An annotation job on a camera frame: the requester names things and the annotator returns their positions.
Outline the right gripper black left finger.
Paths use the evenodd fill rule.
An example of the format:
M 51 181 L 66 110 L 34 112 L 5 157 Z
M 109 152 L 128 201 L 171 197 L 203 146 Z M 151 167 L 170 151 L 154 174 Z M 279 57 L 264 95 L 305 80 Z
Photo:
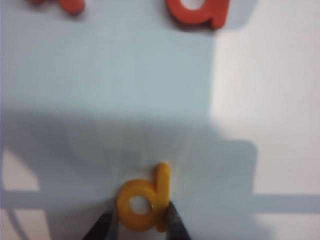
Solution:
M 112 198 L 107 202 L 103 214 L 98 218 L 91 229 L 82 238 L 83 240 L 118 240 L 119 217 L 117 199 Z

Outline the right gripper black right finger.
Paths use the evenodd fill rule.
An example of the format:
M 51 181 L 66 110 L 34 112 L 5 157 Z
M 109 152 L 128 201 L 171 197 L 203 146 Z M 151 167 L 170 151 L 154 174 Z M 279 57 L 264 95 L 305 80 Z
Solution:
M 166 226 L 166 240 L 192 240 L 185 224 L 172 201 L 163 214 L 164 225 Z

